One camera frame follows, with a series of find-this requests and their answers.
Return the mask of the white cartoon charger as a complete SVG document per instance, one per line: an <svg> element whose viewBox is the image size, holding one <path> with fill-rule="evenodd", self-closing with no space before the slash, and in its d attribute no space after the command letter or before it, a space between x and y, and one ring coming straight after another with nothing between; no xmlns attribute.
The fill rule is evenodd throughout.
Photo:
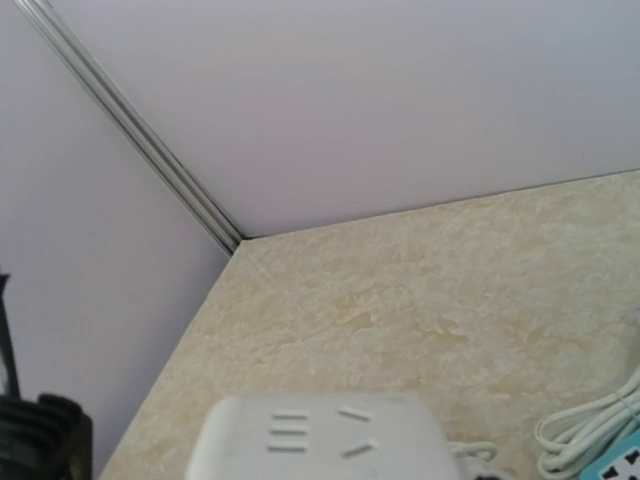
<svg viewBox="0 0 640 480"><path fill-rule="evenodd" d="M207 415L187 479L459 479L446 437L414 394L235 395Z"/></svg>

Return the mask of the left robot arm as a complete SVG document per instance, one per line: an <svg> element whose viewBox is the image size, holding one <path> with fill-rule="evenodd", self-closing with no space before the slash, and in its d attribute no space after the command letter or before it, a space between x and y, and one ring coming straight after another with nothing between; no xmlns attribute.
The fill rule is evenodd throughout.
<svg viewBox="0 0 640 480"><path fill-rule="evenodd" d="M75 401L20 393L6 308L1 308L1 477L91 479L93 422Z"/></svg>

